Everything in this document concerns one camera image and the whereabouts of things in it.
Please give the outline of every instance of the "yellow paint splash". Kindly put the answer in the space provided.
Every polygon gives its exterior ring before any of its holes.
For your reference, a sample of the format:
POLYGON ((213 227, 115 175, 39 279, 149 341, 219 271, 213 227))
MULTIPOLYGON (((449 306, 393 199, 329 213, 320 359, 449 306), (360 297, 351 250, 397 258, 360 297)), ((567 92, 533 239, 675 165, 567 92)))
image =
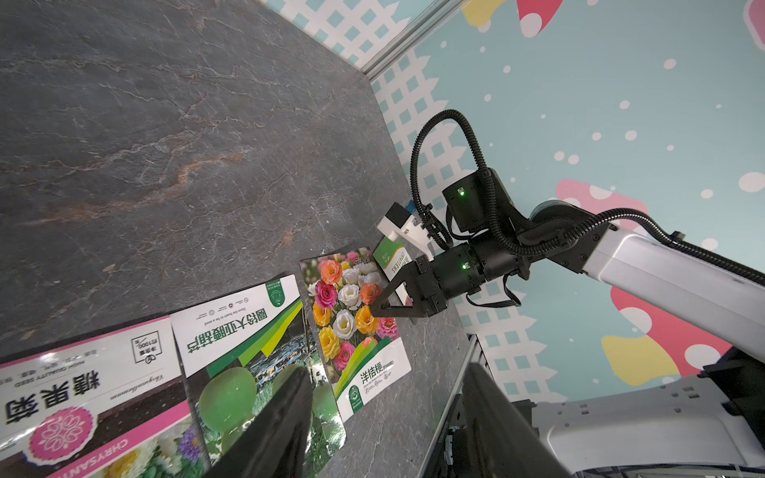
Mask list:
POLYGON ((494 15, 494 12, 505 1, 506 0, 471 0, 462 7, 462 13, 464 13, 467 23, 474 27, 483 27, 489 20, 491 20, 491 15, 494 15))
POLYGON ((617 377, 632 386, 680 374, 672 357, 647 335, 636 339, 604 337, 603 350, 617 377))

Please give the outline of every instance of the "flower seed packet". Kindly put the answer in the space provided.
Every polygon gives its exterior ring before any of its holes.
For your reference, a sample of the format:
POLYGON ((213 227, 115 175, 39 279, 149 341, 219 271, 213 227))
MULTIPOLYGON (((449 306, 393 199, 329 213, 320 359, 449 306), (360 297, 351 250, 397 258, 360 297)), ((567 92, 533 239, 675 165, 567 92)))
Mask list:
POLYGON ((0 365, 0 475, 198 478, 169 317, 0 365))
POLYGON ((301 261, 307 315, 343 421, 412 367, 396 319, 373 317, 369 305, 388 281, 367 248, 301 261))
POLYGON ((171 315, 189 398, 215 464, 299 367, 314 386, 304 476, 318 472, 345 443, 327 373, 305 327, 294 275, 171 315))
MULTIPOLYGON (((406 251, 404 243, 401 241, 393 242, 387 237, 383 237, 377 249, 373 254, 377 263, 382 267, 385 276, 391 281, 399 270, 412 261, 412 257, 406 251)), ((412 299, 406 293, 406 286, 401 284, 396 288, 396 295, 403 305, 412 305, 412 299)))

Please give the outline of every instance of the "yellow flower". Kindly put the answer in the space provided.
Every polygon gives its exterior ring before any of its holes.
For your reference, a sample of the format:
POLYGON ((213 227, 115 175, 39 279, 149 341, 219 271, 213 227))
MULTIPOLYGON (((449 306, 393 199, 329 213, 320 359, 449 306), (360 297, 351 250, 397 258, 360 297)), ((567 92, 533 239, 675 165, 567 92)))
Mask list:
POLYGON ((340 352, 340 339, 337 338, 332 327, 324 327, 319 330, 319 342, 321 342, 324 358, 327 360, 333 359, 340 352))
POLYGON ((323 309, 314 302, 314 320, 319 327, 326 327, 332 318, 332 309, 323 309))
POLYGON ((365 335, 372 335, 377 331, 377 324, 379 319, 372 317, 372 312, 369 311, 369 306, 364 306, 356 312, 356 328, 365 335))
POLYGON ((106 478, 138 478, 146 470, 156 447, 156 438, 139 445, 109 465, 106 478))

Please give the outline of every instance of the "orange flower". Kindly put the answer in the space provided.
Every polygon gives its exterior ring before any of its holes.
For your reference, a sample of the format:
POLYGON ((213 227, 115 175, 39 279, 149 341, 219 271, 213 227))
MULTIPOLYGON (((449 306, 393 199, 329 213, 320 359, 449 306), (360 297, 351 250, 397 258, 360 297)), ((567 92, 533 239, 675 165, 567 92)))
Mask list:
POLYGON ((323 309, 314 302, 314 320, 319 327, 326 327, 332 318, 332 309, 323 309))
POLYGON ((369 305, 380 296, 383 290, 375 283, 364 284, 361 286, 361 301, 369 305))
POLYGON ((327 284, 334 285, 343 278, 343 266, 338 261, 324 261, 319 266, 321 280, 327 284))
POLYGON ((369 311, 368 306, 361 307, 356 312, 356 328, 359 329, 364 335, 372 335, 377 331, 377 325, 379 319, 372 317, 372 312, 369 311))

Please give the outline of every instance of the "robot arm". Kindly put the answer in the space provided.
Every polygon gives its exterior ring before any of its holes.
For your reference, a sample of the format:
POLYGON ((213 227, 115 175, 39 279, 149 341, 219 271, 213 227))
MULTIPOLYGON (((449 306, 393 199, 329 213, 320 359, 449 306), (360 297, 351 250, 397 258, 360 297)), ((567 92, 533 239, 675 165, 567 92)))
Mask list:
POLYGON ((429 239, 451 242, 444 227, 419 199, 416 166, 412 196, 425 225, 394 205, 380 222, 388 237, 402 237, 426 256, 410 262, 373 304, 384 317, 429 317, 444 310, 448 300, 474 294, 498 277, 530 279, 530 266, 548 259, 574 273, 618 287, 695 326, 734 344, 765 362, 765 275, 713 252, 668 235, 649 216, 636 210, 609 210, 594 215, 563 201, 537 206, 526 218, 513 205, 495 171, 486 167, 467 120, 454 110, 439 113, 423 127, 412 157, 425 135, 444 119, 465 131, 478 171, 447 186, 447 219, 452 217, 466 242, 432 255, 429 239), (641 236, 610 221, 632 219, 652 237, 641 236), (386 298, 405 284, 411 307, 390 307, 386 298))

